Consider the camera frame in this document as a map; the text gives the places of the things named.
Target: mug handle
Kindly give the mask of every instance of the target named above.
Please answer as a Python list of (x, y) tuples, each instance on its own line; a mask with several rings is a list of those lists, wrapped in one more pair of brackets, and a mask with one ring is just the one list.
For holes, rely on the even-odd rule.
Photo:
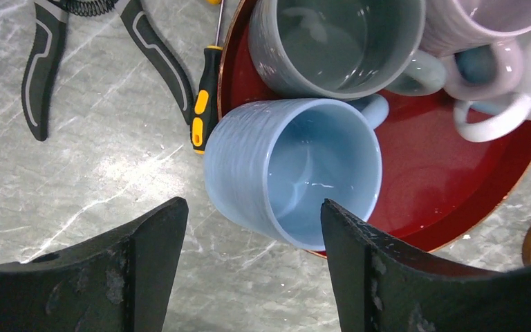
[(388, 101), (377, 93), (361, 99), (351, 100), (347, 104), (355, 107), (372, 129), (378, 128), (388, 117)]
[(431, 95), (441, 90), (446, 81), (447, 69), (440, 60), (422, 50), (416, 50), (408, 66), (388, 84), (386, 90), (398, 95)]
[(496, 77), (487, 84), (472, 84), (461, 75), (455, 55), (441, 59), (447, 69), (448, 78), (445, 91), (459, 100), (486, 100), (514, 90), (524, 72), (522, 49), (515, 38), (504, 39), (490, 44), (496, 61)]
[(526, 120), (531, 110), (531, 97), (516, 93), (512, 103), (498, 115), (481, 122), (468, 123), (467, 114), (474, 103), (457, 100), (453, 112), (457, 132), (470, 142), (487, 142), (509, 134)]

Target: blue mug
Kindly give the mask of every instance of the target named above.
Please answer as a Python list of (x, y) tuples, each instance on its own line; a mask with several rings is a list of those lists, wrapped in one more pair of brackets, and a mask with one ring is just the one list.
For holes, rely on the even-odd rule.
[(204, 156), (205, 186), (232, 222), (305, 250), (325, 250), (324, 199), (367, 220), (382, 182), (373, 130), (388, 102), (370, 95), (251, 102), (217, 124)]

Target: screwdriver handle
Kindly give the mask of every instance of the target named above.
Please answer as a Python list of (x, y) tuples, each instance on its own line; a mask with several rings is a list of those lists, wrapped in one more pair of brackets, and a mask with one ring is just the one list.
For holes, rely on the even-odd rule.
[(222, 54), (223, 48), (220, 46), (205, 48), (205, 68), (198, 87), (190, 124), (190, 140), (197, 154), (205, 153), (207, 140), (218, 122), (216, 85)]

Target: mug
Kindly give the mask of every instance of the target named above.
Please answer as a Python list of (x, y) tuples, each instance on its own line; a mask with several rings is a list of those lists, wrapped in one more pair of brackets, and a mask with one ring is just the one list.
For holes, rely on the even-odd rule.
[(207, 141), (205, 186), (237, 225), (304, 250), (323, 251), (320, 207), (333, 199), (367, 220), (382, 182), (373, 130), (388, 103), (371, 95), (354, 106), (332, 99), (244, 104)]
[[(472, 142), (486, 142), (502, 137), (525, 120), (531, 120), (531, 32), (518, 37), (525, 55), (525, 71), (513, 92), (480, 102), (458, 100), (454, 119), (459, 134)], [(469, 108), (494, 115), (477, 123), (467, 123)]]
[[(515, 37), (531, 31), (531, 1), (427, 0), (427, 22), (420, 49), (441, 58), (447, 69), (445, 91), (459, 100), (483, 100), (514, 89), (524, 71)], [(488, 45), (495, 76), (475, 84), (461, 75), (455, 53)]]
[(259, 0), (249, 52), (261, 79), (286, 98), (356, 100), (380, 89), (429, 95), (445, 67), (418, 50), (425, 0)]

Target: pink mug handle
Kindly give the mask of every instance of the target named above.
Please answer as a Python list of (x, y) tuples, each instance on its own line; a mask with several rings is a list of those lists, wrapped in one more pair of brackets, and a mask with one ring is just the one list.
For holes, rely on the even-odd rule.
[(468, 123), (467, 114), (473, 103), (457, 100), (453, 110), (457, 132), (470, 142), (487, 142), (509, 134), (526, 121), (531, 110), (531, 97), (515, 93), (512, 103), (498, 115), (481, 122)]
[(522, 50), (515, 38), (504, 39), (490, 44), (495, 57), (496, 77), (487, 84), (472, 84), (468, 82), (457, 67), (455, 55), (443, 57), (440, 60), (447, 69), (445, 91), (459, 100), (485, 100), (503, 95), (514, 90), (524, 72)]

